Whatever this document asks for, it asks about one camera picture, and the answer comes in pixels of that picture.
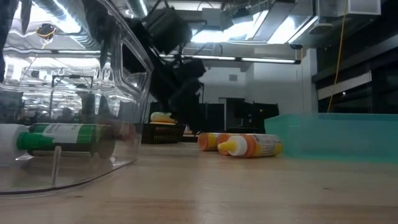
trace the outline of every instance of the wooden tabletop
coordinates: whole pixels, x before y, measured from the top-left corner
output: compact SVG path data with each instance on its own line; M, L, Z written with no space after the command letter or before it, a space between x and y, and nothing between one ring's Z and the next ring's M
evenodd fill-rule
M144 146L135 164L82 189L0 202L7 224L397 223L398 166Z

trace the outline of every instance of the plastic bin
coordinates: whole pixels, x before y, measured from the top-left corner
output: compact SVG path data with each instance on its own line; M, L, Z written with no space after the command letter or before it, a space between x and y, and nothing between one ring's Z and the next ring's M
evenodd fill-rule
M3 4L0 195L76 187L135 161L153 66L116 8L106 0ZM126 68L130 57L141 65ZM12 124L47 137L51 125L69 126L58 129L58 139L50 136L43 151L28 154L11 152L21 146L9 134ZM81 124L85 135L74 137L75 146L68 141ZM33 141L24 146L34 147Z
M264 121L293 157L398 162L398 115L286 114Z

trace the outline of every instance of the yellow cable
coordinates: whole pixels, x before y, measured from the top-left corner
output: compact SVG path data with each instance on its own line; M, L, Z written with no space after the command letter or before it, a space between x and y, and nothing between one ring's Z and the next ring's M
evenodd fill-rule
M346 9L345 9L344 16L343 16L343 25L341 26L341 37L340 37L340 47L339 47L338 58L337 58L336 76L335 76L335 82L333 84L333 91L331 92L331 96L330 96L328 113L331 108L331 102L333 101L333 95L335 94L335 91L336 91L337 78L338 78L338 73L340 70L340 60L341 60L341 52L343 51L343 36L344 36L344 28L345 28L347 12L348 12L348 0L346 0Z
M54 34L54 33L55 33L55 30L56 30L56 29L54 29L54 30L51 31L49 34L42 35L42 34L40 34L40 33L37 32L38 29L36 29L36 34L39 35L39 36L41 36L41 37L48 37L48 36Z
M304 54L303 54L303 48L301 48L301 89L302 89L302 95L303 95L303 111L305 110L305 103L304 103L304 65L303 65L303 60L304 60Z

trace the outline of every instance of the ceiling light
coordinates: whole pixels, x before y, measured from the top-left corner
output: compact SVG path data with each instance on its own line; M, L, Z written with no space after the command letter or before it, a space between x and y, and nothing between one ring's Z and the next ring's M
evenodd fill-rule
M274 58L241 58L242 62L262 62L262 63L297 63L296 60L274 59Z
M192 30L194 36L191 41L194 43L218 43L218 42L226 42L229 37L225 37L222 31L213 31L213 30L203 30L200 33L196 34L196 30Z
M160 55L162 58L172 60L175 55ZM259 62L259 63L286 63L299 64L300 60L277 59L277 58L241 58L241 57L225 57L225 56L211 56L211 55L182 55L184 59L197 58L202 60L223 60L223 61L237 61L237 62Z
M188 11L202 11L203 8L214 8L220 9L221 2L212 1L169 1L170 7L174 7L175 10L188 10Z
M284 44L295 34L295 22L292 17L287 17L285 21L278 27L272 37L268 40L268 44Z
M318 20L318 16L312 18L310 22L308 22L302 29L300 29L289 41L288 43L294 42L297 38L299 38L312 24L314 24Z
M209 55L183 55L183 58L197 58L207 60L235 60L235 57L209 56Z
M145 5L143 0L139 0L139 4L141 5L142 10L144 11L145 16L148 15L147 6Z
M57 0L53 0L53 2L63 11L63 15L65 16L65 19L63 20L58 20L54 16L52 16L54 19L52 21L57 25L57 27L61 28L66 33L77 33L80 32L81 27L79 24L76 22L74 18L69 14L67 9L63 6L63 4L60 4Z
M254 34L256 34L256 32L259 30L261 24L266 19L267 15L268 15L268 12L269 12L268 10L265 10L265 11L258 12L255 15L253 15L253 19L254 19L255 22L254 22L253 28L246 35L246 40L252 39L254 37Z

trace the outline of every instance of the orange bottle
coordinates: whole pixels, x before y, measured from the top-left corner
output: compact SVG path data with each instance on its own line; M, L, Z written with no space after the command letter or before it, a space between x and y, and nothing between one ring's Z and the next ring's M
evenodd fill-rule
M234 136L234 135L236 135L236 134L228 134L228 133L220 134L220 135L218 136L218 139L217 139L217 146L218 146L219 144L221 144L221 143L224 143L224 142L228 141L229 137ZM217 150L218 150L218 153L220 153L221 155L223 155L223 156L229 156L229 152L228 152L228 151L220 150L219 147L217 147Z
M219 133L200 133L198 136L198 146L201 151L217 151L217 139Z
M243 158L276 156L282 150L282 141L271 134L240 134L218 145L218 151Z

